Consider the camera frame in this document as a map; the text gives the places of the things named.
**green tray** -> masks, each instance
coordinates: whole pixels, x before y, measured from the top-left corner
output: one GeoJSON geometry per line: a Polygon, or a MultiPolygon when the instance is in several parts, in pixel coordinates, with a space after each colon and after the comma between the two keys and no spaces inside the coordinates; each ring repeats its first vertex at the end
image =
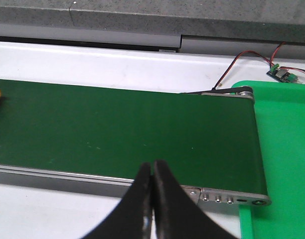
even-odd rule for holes
{"type": "Polygon", "coordinates": [[[273,202],[263,208],[240,207],[242,238],[305,239],[305,85],[255,81],[234,85],[239,86],[254,90],[273,202]]]}

